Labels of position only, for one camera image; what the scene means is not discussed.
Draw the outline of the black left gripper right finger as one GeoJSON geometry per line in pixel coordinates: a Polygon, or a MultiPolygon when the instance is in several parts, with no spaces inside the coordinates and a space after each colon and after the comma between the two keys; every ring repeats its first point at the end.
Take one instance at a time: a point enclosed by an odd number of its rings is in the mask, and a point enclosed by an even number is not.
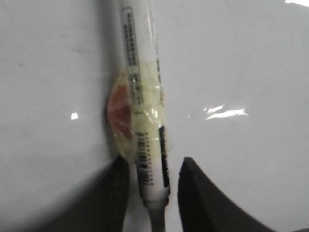
{"type": "Polygon", "coordinates": [[[184,232],[272,232],[230,200],[185,157],[179,172],[178,206],[184,232]]]}

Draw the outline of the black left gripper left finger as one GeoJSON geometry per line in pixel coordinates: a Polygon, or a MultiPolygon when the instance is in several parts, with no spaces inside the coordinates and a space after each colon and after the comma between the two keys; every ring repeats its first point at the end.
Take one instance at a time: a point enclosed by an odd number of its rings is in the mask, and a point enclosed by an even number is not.
{"type": "Polygon", "coordinates": [[[128,195],[128,163],[118,156],[93,188],[51,223],[49,231],[121,232],[128,195]]]}

